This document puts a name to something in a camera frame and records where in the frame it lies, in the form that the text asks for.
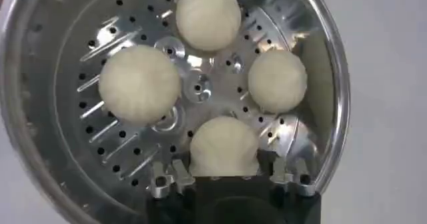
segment metal bowl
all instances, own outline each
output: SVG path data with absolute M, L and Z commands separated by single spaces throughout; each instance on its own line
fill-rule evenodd
M 185 153 L 194 131 L 218 115 L 251 125 L 260 149 L 276 151 L 290 171 L 303 159 L 324 191 L 350 112 L 336 26 L 322 0 L 238 1 L 237 39 L 204 53 L 179 36 L 177 0 L 14 0 L 0 50 L 3 120 L 34 183 L 66 219 L 146 221 L 148 165 Z M 165 51 L 183 81 L 175 107 L 151 127 L 117 120 L 97 92 L 103 64 L 135 44 Z M 305 99 L 286 114 L 264 113 L 246 89 L 252 61 L 270 48 L 293 51 L 308 71 Z

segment circular hole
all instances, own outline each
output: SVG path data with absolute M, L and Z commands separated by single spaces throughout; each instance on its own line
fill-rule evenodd
M 135 155 L 139 155 L 139 154 L 141 154 L 141 149 L 139 149 L 139 148 L 135 148 L 135 149 L 133 150 L 133 154 L 135 154 Z
M 80 107 L 80 108 L 82 108 L 82 109 L 86 108 L 86 107 L 87 107 L 86 102 L 83 102 L 83 101 L 82 101 L 82 102 L 80 102 L 80 103 L 79 103 L 79 107 Z
M 134 179 L 134 180 L 132 180 L 131 184 L 133 187 L 136 187 L 136 186 L 138 186 L 139 181 L 137 179 Z
M 159 176 L 155 178 L 155 186 L 156 187 L 164 187 L 166 186 L 167 179 L 164 176 Z
M 119 132 L 119 136 L 121 137 L 121 138 L 124 138 L 124 137 L 126 137 L 126 131 L 120 131 Z
M 80 73 L 80 74 L 79 74 L 79 79 L 80 79 L 80 80 L 85 80 L 85 79 L 86 79 L 86 74 L 84 74 L 84 73 Z
M 200 86 L 200 92 L 195 91 L 196 85 Z M 203 103 L 211 97 L 209 90 L 212 89 L 212 82 L 207 74 L 195 74 L 195 79 L 193 79 L 193 82 L 186 89 L 193 94 L 188 97 L 190 101 Z
M 312 178 L 307 174 L 300 175 L 300 183 L 304 185 L 309 185 L 312 182 Z
M 93 133 L 93 127 L 92 126 L 87 126 L 86 127 L 86 133 L 88 133 L 88 134 Z
M 97 152 L 98 152 L 98 155 L 103 155 L 105 153 L 105 149 L 102 147 L 99 147 Z
M 90 40 L 89 42 L 87 42 L 87 44 L 89 45 L 89 47 L 94 47 L 95 46 L 95 41 L 94 40 Z
M 117 173 L 117 172 L 119 172 L 120 171 L 120 165 L 114 165 L 113 166 L 113 172 L 114 173 Z

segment perforated steamer tray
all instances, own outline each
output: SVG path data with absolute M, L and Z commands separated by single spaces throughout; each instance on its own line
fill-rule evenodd
M 177 0 L 16 0 L 1 46 L 3 119 L 34 182 L 68 220 L 143 223 L 149 165 L 185 153 L 197 128 L 218 115 L 252 126 L 261 149 L 280 151 L 290 169 L 303 158 L 316 189 L 326 188 L 350 100 L 332 18 L 321 0 L 238 1 L 238 37 L 204 53 L 177 32 Z M 152 127 L 122 123 L 97 91 L 103 64 L 135 44 L 167 53 L 183 83 Z M 264 113 L 247 91 L 252 62 L 271 48 L 299 55 L 309 75 L 306 98 L 287 114 Z

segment white background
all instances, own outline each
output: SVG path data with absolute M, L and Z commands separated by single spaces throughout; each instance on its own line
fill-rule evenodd
M 326 2 L 346 47 L 352 118 L 322 223 L 425 223 L 427 0 Z M 1 222 L 65 224 L 26 177 L 0 126 Z

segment stainless steel pot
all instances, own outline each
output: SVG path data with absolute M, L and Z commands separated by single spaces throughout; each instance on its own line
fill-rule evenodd
M 209 118 L 251 125 L 260 147 L 295 170 L 303 159 L 317 191 L 332 178 L 350 113 L 346 58 L 322 0 L 239 0 L 236 42 L 215 54 L 177 33 L 177 0 L 14 0 L 1 42 L 1 110 L 30 176 L 72 223 L 142 223 L 149 167 L 187 151 Z M 153 45 L 178 66 L 180 100 L 153 127 L 118 121 L 98 74 L 123 47 Z M 264 113 L 246 91 L 252 61 L 270 48 L 299 55 L 308 93 L 287 114 Z

